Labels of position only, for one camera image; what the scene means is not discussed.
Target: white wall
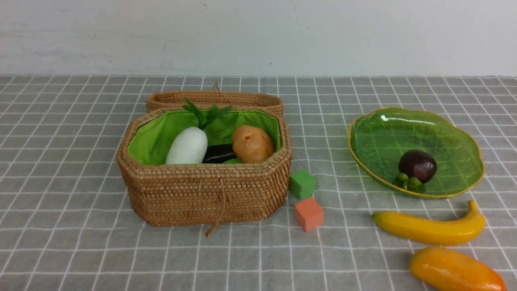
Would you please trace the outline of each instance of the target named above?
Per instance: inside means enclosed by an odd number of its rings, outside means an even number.
[[[0,0],[0,74],[517,76],[517,1]]]

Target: wicker basket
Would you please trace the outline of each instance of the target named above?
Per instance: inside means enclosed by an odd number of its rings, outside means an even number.
[[[263,93],[246,93],[238,91],[221,91],[214,84],[212,91],[169,91],[157,92],[146,101],[147,113],[159,108],[180,108],[185,104],[185,97],[196,105],[217,104],[221,107],[232,105],[236,110],[246,107],[264,108],[280,117],[284,115],[284,106],[279,97]]]
[[[116,154],[133,210],[144,221],[153,226],[212,224],[208,237],[220,223],[263,220],[284,203],[292,153],[283,118],[264,108],[243,109],[260,110],[278,120],[281,147],[261,163],[155,166],[137,162],[128,154],[137,129],[171,110],[157,109],[135,120]]]

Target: gray checkered tablecloth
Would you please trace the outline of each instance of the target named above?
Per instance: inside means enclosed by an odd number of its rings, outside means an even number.
[[[292,171],[317,178],[325,224],[305,233],[296,199],[270,218],[209,226],[146,225],[131,209],[115,162],[129,122],[165,90],[278,94]],[[387,106],[432,111],[478,142],[486,176],[447,200],[394,195],[354,162],[346,143],[358,116]],[[400,210],[449,220],[474,199],[480,237],[453,247],[517,286],[517,79],[0,76],[0,289],[5,291],[417,291],[408,272],[426,245],[374,227]]]

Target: eggplant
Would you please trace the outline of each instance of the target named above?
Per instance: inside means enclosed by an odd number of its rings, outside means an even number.
[[[233,144],[210,145],[206,149],[203,164],[222,164],[230,159],[237,158],[233,152]]]

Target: banana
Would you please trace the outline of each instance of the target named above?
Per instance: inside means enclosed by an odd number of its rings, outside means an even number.
[[[455,221],[435,221],[395,211],[380,211],[372,215],[382,230],[413,241],[432,245],[467,243],[483,231],[485,217],[476,202],[468,202],[468,213]]]

